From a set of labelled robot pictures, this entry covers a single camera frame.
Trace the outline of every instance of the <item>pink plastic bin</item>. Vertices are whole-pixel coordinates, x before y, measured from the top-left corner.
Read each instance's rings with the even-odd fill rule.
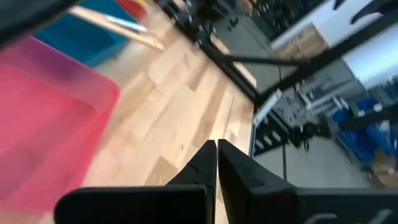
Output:
[[[0,206],[52,211],[79,188],[119,92],[33,37],[0,52]]]

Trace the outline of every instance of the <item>blue bin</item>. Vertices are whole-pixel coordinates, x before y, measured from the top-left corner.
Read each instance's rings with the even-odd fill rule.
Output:
[[[352,118],[348,110],[337,111],[333,120],[337,123]],[[377,146],[369,138],[366,130],[355,130],[341,133],[338,138],[366,166],[374,163]]]
[[[357,106],[361,110],[368,110],[373,108],[377,104],[374,98],[366,98],[357,102]],[[366,132],[373,142],[386,154],[396,156],[396,146],[394,142],[397,139],[395,132],[392,131],[392,127],[388,130],[381,130],[378,128],[378,124],[372,124],[366,128]]]
[[[87,0],[80,5],[135,22],[113,0]],[[52,25],[38,31],[34,36],[91,67],[112,57],[128,43],[127,38],[123,36],[69,14],[65,14]]]

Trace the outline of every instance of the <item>plastic bin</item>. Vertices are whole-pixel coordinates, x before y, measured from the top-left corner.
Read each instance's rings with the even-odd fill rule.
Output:
[[[79,188],[119,87],[28,37],[0,52],[0,206],[52,211]]]
[[[375,104],[377,104],[377,100],[374,98],[365,98],[357,102],[358,108],[364,111],[373,108]],[[379,128],[379,124],[372,124],[366,128],[366,132],[379,149],[387,154],[396,155],[394,142],[397,140],[397,136],[391,127],[387,130],[382,130]]]
[[[351,117],[348,110],[339,110],[333,115],[333,120],[339,123]],[[365,130],[346,131],[338,138],[364,165],[373,164],[377,147]]]
[[[83,7],[135,22],[113,0],[86,0]],[[67,54],[85,65],[95,67],[122,50],[129,39],[94,24],[65,14],[54,23],[43,27],[35,38]]]

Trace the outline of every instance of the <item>wooden stick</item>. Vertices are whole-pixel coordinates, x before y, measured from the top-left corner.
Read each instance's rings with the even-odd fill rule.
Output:
[[[154,38],[150,38],[148,36],[139,35],[131,30],[118,26],[108,21],[103,13],[87,9],[81,6],[73,6],[71,9],[69,9],[69,13],[87,22],[105,28],[107,30],[110,30],[119,35],[140,42],[142,44],[145,44],[146,46],[158,50],[164,50],[164,46],[158,40],[155,40]]]

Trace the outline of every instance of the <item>gray floor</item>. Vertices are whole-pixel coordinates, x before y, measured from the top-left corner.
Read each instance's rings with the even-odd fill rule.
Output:
[[[268,56],[265,37],[250,21],[243,21],[229,32],[228,21],[215,25],[218,37],[233,54]],[[245,65],[257,79],[259,91],[279,81],[279,70],[275,66]],[[294,68],[282,68],[282,76]],[[282,149],[275,149],[255,157],[265,168],[283,177]],[[357,167],[352,165],[346,154],[331,140],[313,138],[310,151],[286,146],[287,180],[298,187],[370,187]]]

